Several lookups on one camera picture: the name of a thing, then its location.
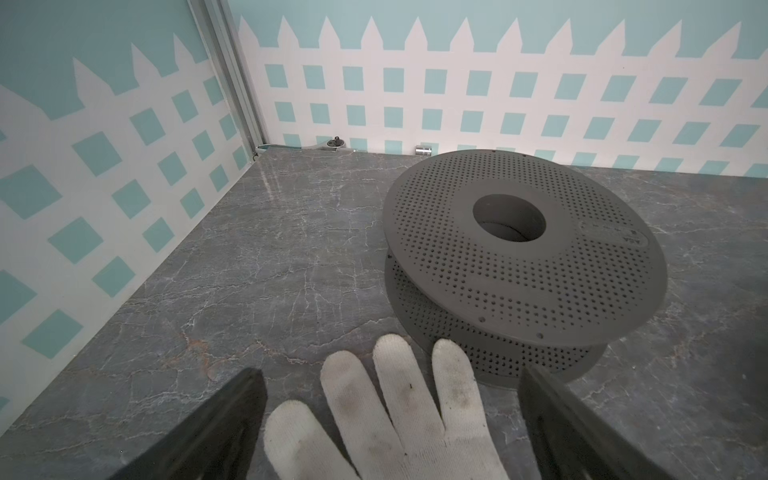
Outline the white knit work glove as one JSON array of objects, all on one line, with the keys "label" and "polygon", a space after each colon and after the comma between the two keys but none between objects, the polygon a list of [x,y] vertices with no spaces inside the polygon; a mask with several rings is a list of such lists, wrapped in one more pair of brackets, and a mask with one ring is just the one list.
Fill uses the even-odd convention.
[{"label": "white knit work glove", "polygon": [[432,395],[410,345],[380,337],[370,378],[357,356],[326,358],[320,380],[341,434],[338,448],[309,407],[280,404],[264,451],[282,479],[505,479],[469,359],[441,339],[432,350]]}]

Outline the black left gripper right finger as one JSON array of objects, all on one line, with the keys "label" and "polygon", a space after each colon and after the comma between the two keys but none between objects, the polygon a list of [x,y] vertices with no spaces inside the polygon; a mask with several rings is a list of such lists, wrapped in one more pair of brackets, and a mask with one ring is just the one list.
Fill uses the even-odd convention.
[{"label": "black left gripper right finger", "polygon": [[672,477],[545,369],[523,370],[518,400],[543,479]]}]

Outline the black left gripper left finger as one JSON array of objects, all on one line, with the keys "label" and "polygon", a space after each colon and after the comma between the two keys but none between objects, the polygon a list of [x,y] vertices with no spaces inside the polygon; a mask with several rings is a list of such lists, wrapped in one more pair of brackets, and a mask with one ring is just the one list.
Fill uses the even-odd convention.
[{"label": "black left gripper left finger", "polygon": [[261,371],[245,368],[114,479],[244,479],[267,403]]}]

